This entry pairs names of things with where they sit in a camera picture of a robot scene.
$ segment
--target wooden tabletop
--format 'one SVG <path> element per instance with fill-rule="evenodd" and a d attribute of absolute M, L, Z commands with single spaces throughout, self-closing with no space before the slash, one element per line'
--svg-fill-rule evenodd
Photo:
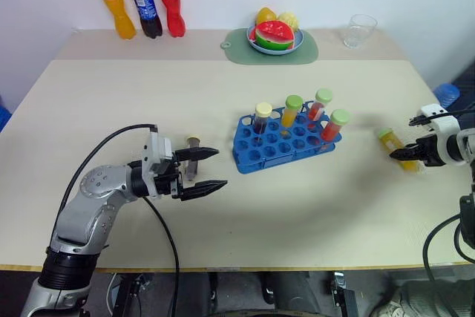
<path fill-rule="evenodd" d="M 200 163 L 197 180 L 224 179 L 227 186 L 188 202 L 155 201 L 185 271 L 422 265 L 426 235 L 458 212 L 470 172 L 444 166 L 407 174 L 392 162 L 376 138 L 378 128 L 393 127 L 401 138 L 414 141 L 425 132 L 407 122 L 422 105 L 435 102 L 434 96 L 384 34 L 359 54 L 349 52 L 356 59 L 346 59 L 351 50 L 343 45 L 342 58 L 329 59 L 339 45 L 336 40 L 325 45 L 324 35 L 332 39 L 333 32 L 312 32 L 319 33 L 319 60 L 292 66 L 236 65 L 220 50 L 213 56 L 221 57 L 211 59 L 200 50 L 201 41 L 192 41 L 208 38 L 219 49 L 224 31 L 190 31 L 176 40 L 187 44 L 182 59 L 169 58 L 162 44 L 174 40 L 166 37 L 149 44 L 144 38 L 117 41 L 108 31 L 75 34 L 0 133 L 0 268 L 41 269 L 73 172 L 105 136 L 138 122 L 158 124 L 175 149 L 198 134 L 203 146 L 220 150 Z M 140 42 L 158 54 L 138 59 L 130 48 Z M 180 47 L 172 47 L 178 56 Z M 368 58 L 382 56 L 385 49 L 394 59 Z M 282 106 L 288 94 L 310 100 L 320 87 L 333 89 L 330 110 L 346 108 L 352 114 L 336 150 L 240 174 L 232 158 L 239 117 L 252 113 L 256 102 Z M 137 131 L 114 139 L 87 169 L 136 160 L 147 135 Z M 433 263 L 462 261 L 452 249 L 452 232 L 445 229 L 434 239 Z M 99 268 L 173 268 L 163 228 L 141 200 L 121 209 L 109 244 Z"/>

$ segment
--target plastic fruit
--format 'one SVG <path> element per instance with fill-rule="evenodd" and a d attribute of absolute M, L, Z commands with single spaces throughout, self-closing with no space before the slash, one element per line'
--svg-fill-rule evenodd
<path fill-rule="evenodd" d="M 259 10 L 259 13 L 255 18 L 255 23 L 256 25 L 259 25 L 263 22 L 270 22 L 272 20 L 277 20 L 277 15 L 275 15 L 275 13 L 268 7 L 263 7 Z"/>
<path fill-rule="evenodd" d="M 255 41 L 268 50 L 286 50 L 294 45 L 294 32 L 285 22 L 262 22 L 255 27 Z"/>
<path fill-rule="evenodd" d="M 298 30 L 298 19 L 294 13 L 282 13 L 281 15 L 279 15 L 278 20 L 280 20 L 281 22 L 285 22 L 292 28 L 292 30 Z"/>

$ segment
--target black cable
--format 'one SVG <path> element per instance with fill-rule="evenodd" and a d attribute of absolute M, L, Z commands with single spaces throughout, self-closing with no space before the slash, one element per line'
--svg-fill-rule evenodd
<path fill-rule="evenodd" d="M 475 264 L 475 259 L 472 259 L 471 257 L 469 257 L 468 255 L 466 255 L 462 251 L 462 249 L 460 249 L 460 231 L 461 231 L 461 229 L 462 229 L 462 227 L 460 226 L 460 223 L 459 223 L 457 228 L 455 228 L 455 233 L 453 234 L 453 245 L 455 246 L 455 250 L 459 253 L 459 255 L 462 258 L 464 258 L 469 263 Z"/>
<path fill-rule="evenodd" d="M 137 297 L 137 302 L 139 303 L 139 317 L 142 317 L 142 302 L 140 296 L 136 295 L 135 297 Z"/>
<path fill-rule="evenodd" d="M 74 172 L 74 175 L 71 178 L 71 181 L 69 181 L 69 184 L 68 184 L 68 187 L 66 188 L 65 194 L 62 196 L 61 204 L 59 205 L 59 209 L 58 209 L 58 214 L 56 215 L 56 219 L 54 221 L 53 231 L 51 232 L 50 243 L 53 240 L 53 233 L 54 233 L 54 229 L 56 228 L 56 225 L 58 223 L 59 214 L 65 208 L 66 203 L 68 202 L 69 194 L 71 193 L 71 190 L 73 189 L 74 183 L 77 181 L 77 179 L 78 179 L 79 175 L 81 174 L 82 170 L 84 169 L 84 167 L 86 167 L 86 165 L 89 163 L 89 161 L 91 161 L 93 156 L 95 154 L 97 154 L 97 152 L 101 149 L 101 147 L 103 147 L 106 143 L 111 141 L 111 139 L 115 138 L 117 135 L 119 135 L 119 134 L 121 134 L 125 131 L 139 129 L 139 128 L 149 128 L 149 129 L 157 130 L 157 126 L 155 124 L 136 124 L 136 125 L 126 126 L 122 129 L 119 129 L 119 130 L 115 131 L 114 133 L 112 133 L 108 137 L 106 137 L 103 141 L 101 141 L 94 148 L 93 151 L 91 151 L 91 153 L 85 158 L 85 160 L 82 161 L 82 164 L 79 166 L 79 168 L 76 170 L 76 172 Z"/>
<path fill-rule="evenodd" d="M 431 117 L 421 117 L 420 119 L 414 118 L 415 120 L 410 122 L 410 126 L 428 124 L 432 119 L 448 117 L 450 115 L 456 116 L 456 115 L 463 115 L 463 114 L 474 113 L 474 112 L 475 112 L 475 109 L 464 109 L 463 111 L 448 111 L 445 113 L 433 115 Z"/>
<path fill-rule="evenodd" d="M 453 217 L 450 217 L 447 220 L 444 220 L 442 223 L 440 223 L 438 226 L 436 226 L 432 230 L 432 232 L 429 233 L 427 238 L 425 239 L 424 248 L 422 248 L 422 260 L 424 261 L 425 272 L 427 273 L 427 276 L 428 276 L 430 282 L 433 285 L 434 291 L 436 292 L 436 294 L 438 295 L 440 301 L 442 302 L 442 304 L 445 306 L 448 313 L 452 317 L 459 317 L 459 315 L 457 315 L 457 313 L 452 308 L 452 306 L 447 302 L 447 300 L 445 300 L 445 297 L 443 296 L 443 294 L 440 293 L 439 288 L 437 287 L 437 281 L 433 277 L 433 273 L 430 270 L 428 252 L 429 252 L 429 245 L 430 245 L 430 242 L 432 241 L 433 237 L 435 237 L 436 234 L 438 232 L 440 232 L 444 227 L 446 227 L 447 225 L 449 225 L 450 223 L 452 223 L 452 222 L 454 222 L 455 220 L 458 220 L 458 219 L 460 219 L 460 215 L 454 215 Z"/>
<path fill-rule="evenodd" d="M 153 203 L 147 197 L 142 197 L 142 198 L 150 206 L 152 211 L 154 211 L 155 215 L 162 223 L 166 236 L 168 237 L 168 240 L 170 241 L 171 249 L 173 250 L 173 256 L 175 259 L 175 283 L 174 283 L 173 296 L 171 298 L 171 317 L 175 317 L 175 314 L 177 312 L 178 284 L 180 283 L 180 262 L 178 261 L 177 247 L 175 246 L 175 242 L 173 241 L 173 238 L 171 237 L 170 229 L 168 229 L 168 226 L 166 225 L 165 220 L 163 219 L 162 215 L 158 212 L 157 208 L 155 208 Z"/>

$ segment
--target blue object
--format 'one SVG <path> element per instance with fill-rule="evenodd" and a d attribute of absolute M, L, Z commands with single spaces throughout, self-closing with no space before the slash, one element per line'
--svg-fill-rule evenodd
<path fill-rule="evenodd" d="M 0 106 L 0 131 L 7 124 L 11 116 L 12 114 L 10 114 L 10 112 L 7 109 Z"/>
<path fill-rule="evenodd" d="M 294 39 L 294 47 L 293 48 L 290 48 L 289 50 L 280 50 L 280 51 L 267 50 L 266 48 L 262 48 L 261 46 L 259 46 L 258 44 L 256 44 L 255 42 L 253 42 L 249 38 L 249 35 L 254 30 L 254 27 L 255 26 L 252 25 L 247 29 L 247 33 L 246 33 L 247 41 L 249 41 L 249 44 L 251 44 L 251 46 L 253 48 L 255 48 L 257 51 L 262 52 L 262 53 L 267 53 L 268 55 L 285 55 L 287 53 L 294 52 L 295 50 L 298 49 L 298 47 L 300 45 L 302 45 L 302 42 L 304 42 L 304 32 L 301 31 L 301 30 L 297 30 L 297 31 L 294 32 L 295 39 Z"/>
<path fill-rule="evenodd" d="M 445 109 L 460 97 L 459 89 L 450 83 L 442 83 L 439 87 L 433 90 L 433 93 L 438 99 L 440 105 Z"/>
<path fill-rule="evenodd" d="M 341 134 L 331 142 L 323 141 L 322 122 L 329 122 L 330 118 L 324 114 L 316 122 L 308 120 L 307 112 L 311 104 L 312 101 L 304 103 L 291 128 L 281 126 L 280 117 L 273 119 L 271 116 L 263 134 L 256 134 L 252 128 L 254 115 L 241 117 L 232 149 L 237 170 L 248 174 L 335 150 L 335 143 L 341 140 Z M 283 111 L 284 107 L 274 109 L 272 113 L 278 112 L 282 116 Z"/>

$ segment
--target bottle cap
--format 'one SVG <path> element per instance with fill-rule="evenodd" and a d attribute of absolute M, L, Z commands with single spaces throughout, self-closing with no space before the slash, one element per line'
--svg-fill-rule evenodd
<path fill-rule="evenodd" d="M 288 109 L 293 109 L 293 110 L 298 110 L 302 108 L 302 105 L 304 104 L 304 100 L 302 97 L 297 96 L 293 94 L 292 96 L 288 96 L 287 100 L 285 101 L 285 106 Z"/>
<path fill-rule="evenodd" d="M 381 139 L 384 135 L 392 133 L 393 129 L 391 128 L 383 128 L 378 133 L 378 139 Z"/>
<path fill-rule="evenodd" d="M 345 125 L 350 121 L 350 113 L 348 113 L 344 109 L 337 109 L 333 111 L 330 120 L 336 125 Z"/>
<path fill-rule="evenodd" d="M 258 103 L 255 106 L 255 113 L 260 118 L 270 117 L 272 113 L 272 106 L 268 102 Z"/>
<path fill-rule="evenodd" d="M 326 105 L 333 99 L 333 93 L 330 89 L 321 88 L 315 94 L 315 99 Z"/>

